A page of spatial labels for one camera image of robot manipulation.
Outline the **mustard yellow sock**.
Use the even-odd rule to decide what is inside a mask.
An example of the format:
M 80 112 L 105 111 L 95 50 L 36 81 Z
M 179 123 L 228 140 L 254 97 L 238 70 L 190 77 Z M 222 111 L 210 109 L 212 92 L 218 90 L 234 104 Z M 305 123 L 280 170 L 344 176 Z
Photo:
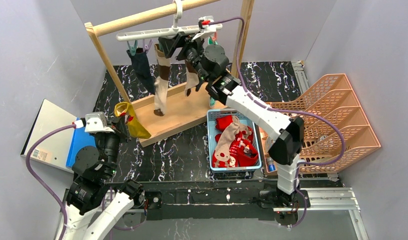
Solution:
M 139 122 L 133 105 L 130 102 L 116 104 L 114 114 L 118 118 L 125 118 L 125 124 L 131 137 L 139 139 L 149 139 L 151 137 L 151 134 Z

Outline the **white plastic clip hanger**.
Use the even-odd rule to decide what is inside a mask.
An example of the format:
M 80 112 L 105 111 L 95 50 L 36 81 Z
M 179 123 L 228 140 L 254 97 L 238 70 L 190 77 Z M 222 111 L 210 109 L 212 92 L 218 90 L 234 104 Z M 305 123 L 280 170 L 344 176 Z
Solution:
M 180 32 L 184 32 L 186 34 L 198 33 L 200 29 L 197 25 L 190 26 L 178 25 L 178 22 L 183 15 L 183 4 L 181 0 L 174 0 L 173 3 L 176 5 L 176 13 L 173 15 L 173 24 L 171 27 L 131 32 L 120 32 L 116 35 L 117 41 L 128 42 L 154 38 L 170 38 L 174 37 L 176 34 Z

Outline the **lilac clothespin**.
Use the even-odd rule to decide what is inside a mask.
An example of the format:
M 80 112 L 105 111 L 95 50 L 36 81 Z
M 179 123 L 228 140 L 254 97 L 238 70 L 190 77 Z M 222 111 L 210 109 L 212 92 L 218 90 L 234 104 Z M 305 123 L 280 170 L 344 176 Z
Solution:
M 142 48 L 143 48 L 144 52 L 148 53 L 150 48 L 152 47 L 152 45 L 153 45 L 153 40 L 152 39 L 149 39 L 149 40 L 144 39 L 143 44 L 142 44 Z

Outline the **mint green patterned sock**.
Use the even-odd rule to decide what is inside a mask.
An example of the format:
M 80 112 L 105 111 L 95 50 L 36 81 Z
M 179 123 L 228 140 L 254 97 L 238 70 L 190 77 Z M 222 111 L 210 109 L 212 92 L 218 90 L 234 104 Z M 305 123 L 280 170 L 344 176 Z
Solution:
M 208 43 L 209 45 L 217 45 L 217 44 L 218 44 L 217 38 L 214 37 L 214 36 L 211 36 L 211 37 L 208 38 L 207 43 Z

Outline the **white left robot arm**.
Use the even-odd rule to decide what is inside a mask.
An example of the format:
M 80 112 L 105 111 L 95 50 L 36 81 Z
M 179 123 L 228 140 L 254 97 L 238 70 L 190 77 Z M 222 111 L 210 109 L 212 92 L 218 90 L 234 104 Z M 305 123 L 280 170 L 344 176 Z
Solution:
M 92 220 L 110 190 L 106 181 L 115 175 L 120 144 L 130 138 L 120 128 L 120 119 L 106 119 L 103 112 L 89 113 L 75 124 L 84 127 L 95 144 L 76 154 L 72 166 L 74 181 L 62 208 L 58 234 L 63 240 L 102 240 L 128 210 L 145 206 L 145 191 L 138 182 L 127 180 L 96 220 Z

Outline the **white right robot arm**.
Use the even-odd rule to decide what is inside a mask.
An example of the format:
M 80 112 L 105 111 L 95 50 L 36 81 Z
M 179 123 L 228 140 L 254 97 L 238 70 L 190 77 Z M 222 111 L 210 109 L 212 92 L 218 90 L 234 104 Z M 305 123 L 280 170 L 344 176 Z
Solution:
M 197 72 L 200 82 L 206 82 L 209 95 L 222 104 L 237 110 L 261 127 L 273 140 L 268 154 L 278 169 L 277 190 L 294 196 L 299 189 L 297 169 L 304 138 L 304 120 L 291 118 L 244 89 L 240 79 L 227 70 L 229 59 L 217 44 L 203 46 L 203 39 L 184 32 L 173 38 L 159 37 L 159 49 L 171 58 L 180 49 L 176 59 L 185 60 Z

